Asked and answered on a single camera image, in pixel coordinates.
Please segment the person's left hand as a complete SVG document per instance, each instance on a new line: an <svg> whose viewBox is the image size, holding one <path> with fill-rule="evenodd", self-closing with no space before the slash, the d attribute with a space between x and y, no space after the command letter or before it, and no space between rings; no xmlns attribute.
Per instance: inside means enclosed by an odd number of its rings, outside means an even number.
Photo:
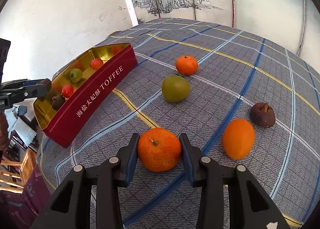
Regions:
<svg viewBox="0 0 320 229"><path fill-rule="evenodd" d="M0 115L0 150L4 151L7 149L10 140L8 136L8 122L4 112Z"/></svg>

